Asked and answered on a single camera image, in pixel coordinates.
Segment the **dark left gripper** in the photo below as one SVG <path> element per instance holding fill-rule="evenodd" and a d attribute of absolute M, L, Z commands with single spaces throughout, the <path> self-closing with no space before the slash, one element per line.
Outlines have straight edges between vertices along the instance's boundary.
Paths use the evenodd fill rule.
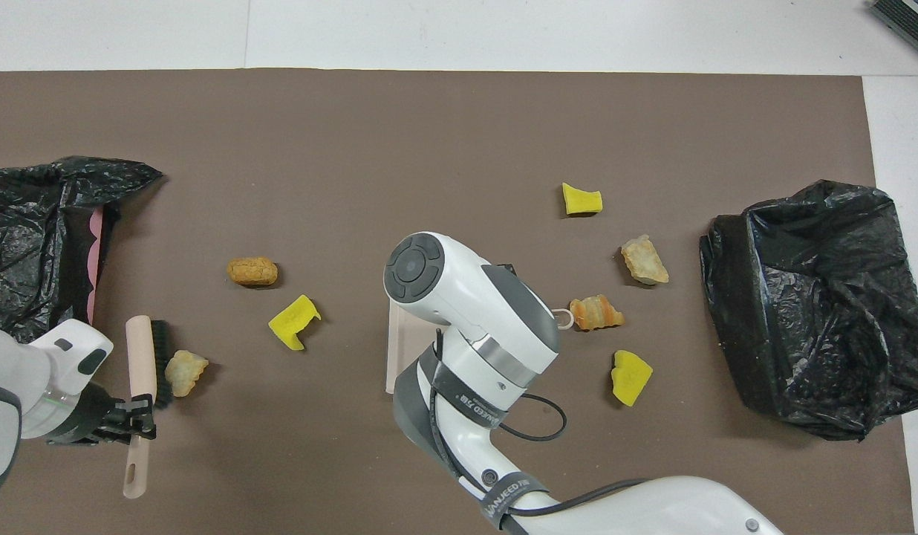
<path fill-rule="evenodd" d="M 152 420 L 154 397 L 137 395 L 124 403 L 124 411 L 117 404 L 123 399 L 113 398 L 100 385 L 89 383 L 82 390 L 72 413 L 56 429 L 46 435 L 51 446 L 96 446 L 99 443 L 126 444 L 133 438 L 155 440 L 157 426 Z"/>

